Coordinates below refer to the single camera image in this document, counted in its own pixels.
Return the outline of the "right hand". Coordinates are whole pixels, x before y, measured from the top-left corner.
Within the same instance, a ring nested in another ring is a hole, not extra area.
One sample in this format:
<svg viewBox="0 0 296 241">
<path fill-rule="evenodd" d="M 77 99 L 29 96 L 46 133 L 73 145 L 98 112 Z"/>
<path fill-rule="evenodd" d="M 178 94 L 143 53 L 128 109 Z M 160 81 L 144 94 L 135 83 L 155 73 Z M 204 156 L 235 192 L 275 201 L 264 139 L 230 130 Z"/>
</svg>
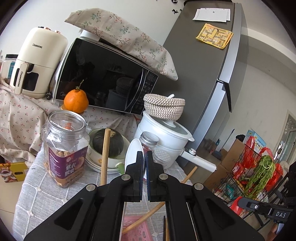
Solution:
<svg viewBox="0 0 296 241">
<path fill-rule="evenodd" d="M 282 235 L 282 229 L 284 225 L 284 223 L 274 223 L 267 235 L 267 241 L 284 240 L 284 236 Z"/>
</svg>

